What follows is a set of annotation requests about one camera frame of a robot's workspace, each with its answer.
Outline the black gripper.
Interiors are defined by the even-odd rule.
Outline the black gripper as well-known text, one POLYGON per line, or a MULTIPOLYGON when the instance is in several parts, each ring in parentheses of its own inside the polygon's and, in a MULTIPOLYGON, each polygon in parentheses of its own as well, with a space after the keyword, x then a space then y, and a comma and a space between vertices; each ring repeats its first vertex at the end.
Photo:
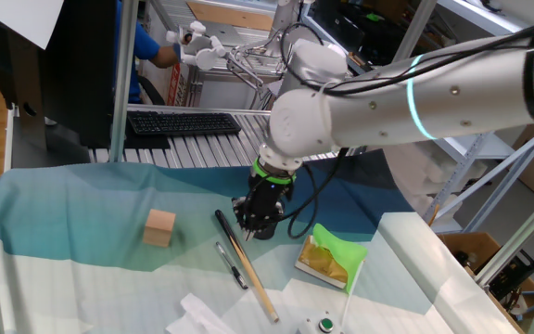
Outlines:
POLYGON ((274 183, 258 174, 248 178, 248 186, 248 198, 232 198, 236 221, 245 241, 253 239, 255 234, 252 217, 259 217, 257 220, 259 233, 275 230, 285 213, 281 198, 291 199, 294 189, 294 184, 290 180, 286 180, 284 184, 281 181, 274 183))

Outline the teleoperator hand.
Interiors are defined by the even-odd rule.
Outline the teleoperator hand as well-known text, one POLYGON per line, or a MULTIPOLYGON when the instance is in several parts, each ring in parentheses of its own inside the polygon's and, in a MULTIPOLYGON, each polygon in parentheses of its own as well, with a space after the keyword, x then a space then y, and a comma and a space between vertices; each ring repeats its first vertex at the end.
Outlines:
POLYGON ((177 42, 174 42, 172 44, 172 49, 178 59, 179 62, 182 61, 183 54, 184 54, 184 47, 187 46, 192 39, 192 34, 187 33, 179 38, 177 42))

